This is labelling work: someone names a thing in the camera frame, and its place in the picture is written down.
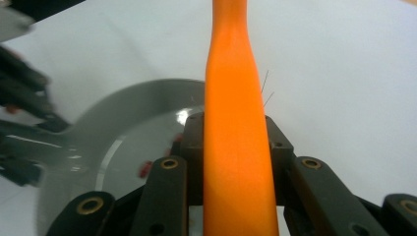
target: orange handle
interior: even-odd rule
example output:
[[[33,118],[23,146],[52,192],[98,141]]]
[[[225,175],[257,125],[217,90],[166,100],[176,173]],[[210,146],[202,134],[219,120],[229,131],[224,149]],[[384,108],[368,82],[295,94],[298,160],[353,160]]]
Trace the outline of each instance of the orange handle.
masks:
[[[246,0],[213,0],[206,76],[204,235],[278,235]]]

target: white surface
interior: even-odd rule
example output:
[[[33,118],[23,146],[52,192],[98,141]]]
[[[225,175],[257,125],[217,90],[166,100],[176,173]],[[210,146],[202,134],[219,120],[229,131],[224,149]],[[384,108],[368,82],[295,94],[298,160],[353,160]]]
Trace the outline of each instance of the white surface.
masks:
[[[74,122],[139,82],[203,80],[210,23],[210,1],[89,0],[7,45],[50,76],[58,111]],[[415,6],[250,1],[249,30],[261,80],[269,71],[264,97],[274,91],[266,114],[296,154],[325,161],[373,203],[388,193],[417,195]],[[7,203],[2,226],[10,222]]]

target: thin wire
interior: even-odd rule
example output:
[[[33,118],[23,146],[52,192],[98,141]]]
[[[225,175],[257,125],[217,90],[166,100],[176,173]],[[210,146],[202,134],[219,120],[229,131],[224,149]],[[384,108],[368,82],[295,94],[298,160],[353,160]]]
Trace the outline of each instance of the thin wire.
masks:
[[[271,94],[270,94],[270,96],[268,97],[268,100],[265,102],[265,104],[264,104],[264,107],[267,105],[267,103],[268,103],[268,101],[270,100],[270,98],[273,96],[273,94],[274,94],[275,92],[273,91]]]
[[[267,82],[268,73],[269,73],[269,70],[267,70],[267,74],[265,75],[264,84],[262,85],[261,93],[264,92],[264,86],[265,86],[265,83]]]

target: white background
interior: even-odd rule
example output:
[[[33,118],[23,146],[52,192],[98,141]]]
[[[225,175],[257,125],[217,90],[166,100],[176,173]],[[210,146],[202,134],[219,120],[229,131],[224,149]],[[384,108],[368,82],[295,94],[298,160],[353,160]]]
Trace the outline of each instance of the white background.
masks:
[[[211,2],[89,0],[6,44],[51,79],[71,122],[110,93],[203,80]],[[249,34],[264,99],[297,155],[380,205],[417,195],[417,7],[395,0],[257,0]],[[26,114],[4,119],[33,122]],[[32,235],[36,188],[0,180],[0,235]]]

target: black mechanical part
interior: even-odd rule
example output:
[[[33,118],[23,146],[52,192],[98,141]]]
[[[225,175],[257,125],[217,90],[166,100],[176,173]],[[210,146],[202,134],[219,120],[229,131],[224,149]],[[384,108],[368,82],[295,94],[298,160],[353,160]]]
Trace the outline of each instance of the black mechanical part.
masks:
[[[286,199],[293,199],[293,196],[288,198],[284,194],[289,191],[288,184],[290,181],[287,172],[291,167],[291,162],[296,157],[294,155],[294,146],[287,140],[272,119],[267,116],[266,119],[273,183],[275,188],[275,201],[278,206],[285,206]]]
[[[203,204],[203,126],[204,113],[197,113],[188,117],[184,127],[180,156],[188,166],[188,204],[201,206]]]
[[[104,192],[89,192],[70,201],[46,236],[100,235],[114,207],[114,198]]]
[[[81,2],[84,0],[13,0],[10,7],[38,22]]]
[[[388,235],[324,162],[298,157],[290,177],[318,235]]]
[[[19,186],[39,182],[41,169],[36,163],[0,154],[0,175]]]
[[[0,105],[12,104],[43,119],[39,128],[58,133],[69,124],[54,113],[47,96],[47,79],[0,46]]]
[[[33,91],[43,91],[48,81],[9,50],[0,46],[0,71],[15,78]]]
[[[116,201],[115,208],[102,231],[102,236],[129,235],[144,188],[145,186],[136,189]]]
[[[417,198],[406,194],[386,196],[381,217],[390,235],[417,235]]]
[[[179,156],[152,165],[130,236],[188,235],[187,162]]]

